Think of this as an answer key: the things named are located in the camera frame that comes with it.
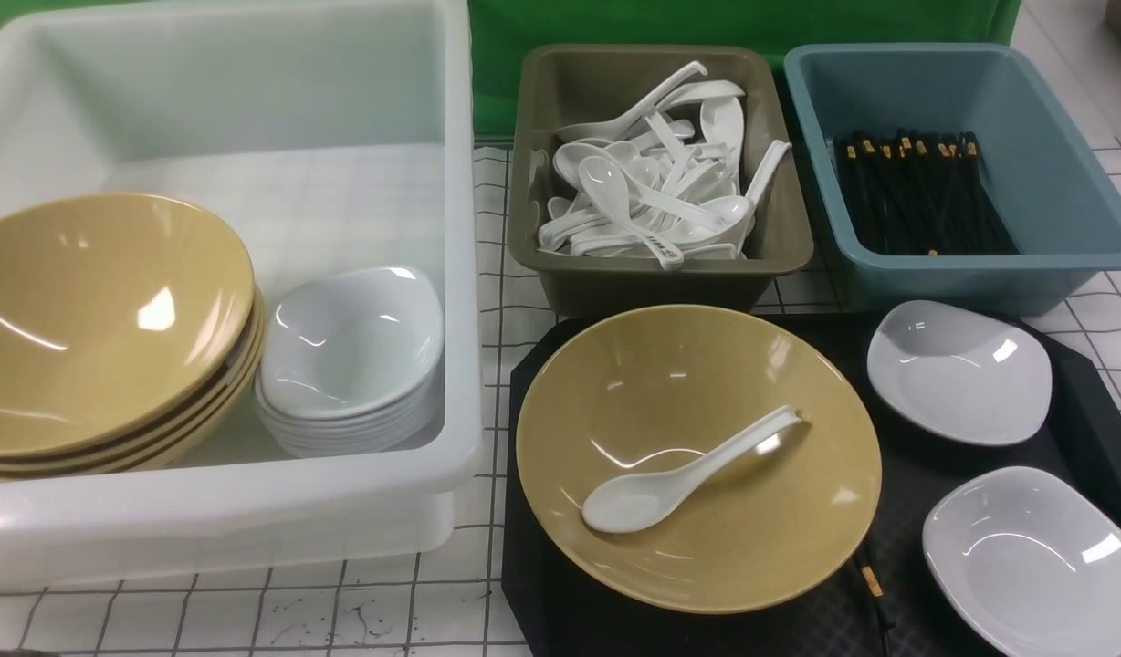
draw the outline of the plastic bin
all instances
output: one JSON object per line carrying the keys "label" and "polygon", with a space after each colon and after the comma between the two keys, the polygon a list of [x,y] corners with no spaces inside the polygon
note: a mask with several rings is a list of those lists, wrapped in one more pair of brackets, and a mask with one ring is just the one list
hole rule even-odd
{"label": "plastic bin", "polygon": [[[599,316],[664,303],[702,303],[748,312],[776,276],[812,258],[812,232],[795,167],[785,164],[756,218],[747,261],[688,261],[663,271],[651,258],[572,258],[537,251],[536,232],[548,220],[549,196],[572,195],[553,173],[556,130],[608,120],[630,109],[661,80],[698,59],[707,78],[743,86],[747,135],[741,176],[750,179],[773,139],[787,140],[772,72],[760,55],[740,48],[682,46],[548,46],[528,55],[519,87],[519,118],[508,207],[508,249],[535,270],[553,311]],[[676,117],[697,118],[697,105]]]}
{"label": "plastic bin", "polygon": [[[784,62],[852,307],[927,298],[1041,315],[1095,272],[1121,269],[1121,198],[1023,55],[991,45],[831,45]],[[888,257],[853,232],[832,140],[898,128],[974,130],[983,186],[1017,257]]]}
{"label": "plastic bin", "polygon": [[137,2],[1,30],[0,216],[102,189],[192,201],[243,239],[269,303],[418,267],[446,344],[443,414],[390,452],[290,459],[245,395],[175,469],[0,483],[0,587],[448,539],[482,429],[469,45],[464,0]]}

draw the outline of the yellow bowl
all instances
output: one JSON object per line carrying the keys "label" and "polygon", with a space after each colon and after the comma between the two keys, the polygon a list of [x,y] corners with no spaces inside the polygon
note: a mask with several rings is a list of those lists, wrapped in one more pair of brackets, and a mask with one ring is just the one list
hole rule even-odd
{"label": "yellow bowl", "polygon": [[[606,479],[686,464],[789,405],[805,424],[744,456],[656,527],[602,534],[581,505]],[[731,614],[832,575],[864,538],[881,452],[856,391],[797,336],[739,312],[656,306],[577,334],[520,409],[516,464],[553,542],[603,585],[642,602]]]}
{"label": "yellow bowl", "polygon": [[215,371],[194,398],[186,399],[139,432],[104,444],[41,457],[0,459],[0,483],[68,474],[113,473],[146,465],[148,461],[159,462],[157,456],[174,445],[201,444],[210,433],[202,434],[196,429],[215,416],[219,409],[226,409],[228,399],[234,399],[252,381],[252,373],[263,353],[263,336],[265,305],[258,292],[239,345],[229,362]]}
{"label": "yellow bowl", "polygon": [[101,194],[0,220],[0,457],[140,427],[219,369],[247,324],[252,262],[223,220]]}

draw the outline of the black tray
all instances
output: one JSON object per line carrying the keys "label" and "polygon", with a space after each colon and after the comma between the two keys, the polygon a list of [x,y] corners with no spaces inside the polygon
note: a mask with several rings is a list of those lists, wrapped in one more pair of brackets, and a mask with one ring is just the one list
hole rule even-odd
{"label": "black tray", "polygon": [[[824,353],[864,400],[882,448],[882,496],[870,536],[896,617],[896,656],[995,655],[952,609],[927,570],[921,525],[953,489],[1006,465],[1044,469],[1121,527],[1121,417],[1092,363],[1040,336],[1055,390],[1045,427],[1010,448],[978,448],[900,419],[869,386],[864,354],[881,315],[766,316]],[[511,373],[503,591],[535,657],[874,656],[882,653],[863,580],[852,565],[794,601],[736,616],[691,616],[636,602],[578,570],[537,524],[516,470],[516,425],[528,385],[592,321],[556,325]]]}

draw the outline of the stack of white dishes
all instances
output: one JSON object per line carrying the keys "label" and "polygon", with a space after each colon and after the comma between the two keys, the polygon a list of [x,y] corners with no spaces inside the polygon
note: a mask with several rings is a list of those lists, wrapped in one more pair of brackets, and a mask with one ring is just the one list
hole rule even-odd
{"label": "stack of white dishes", "polygon": [[258,415],[302,459],[380,452],[443,405],[443,306],[411,267],[314,280],[274,308],[256,379]]}

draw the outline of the blue plastic tray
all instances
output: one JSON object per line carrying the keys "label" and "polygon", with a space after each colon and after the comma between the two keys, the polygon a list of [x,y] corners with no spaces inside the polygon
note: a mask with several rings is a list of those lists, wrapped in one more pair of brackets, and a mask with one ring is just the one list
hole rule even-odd
{"label": "blue plastic tray", "polygon": [[[784,62],[852,307],[914,298],[1040,315],[1095,272],[1121,269],[1121,198],[1023,55],[993,45],[803,46]],[[983,186],[1017,257],[889,257],[861,246],[832,142],[853,130],[973,130]]]}

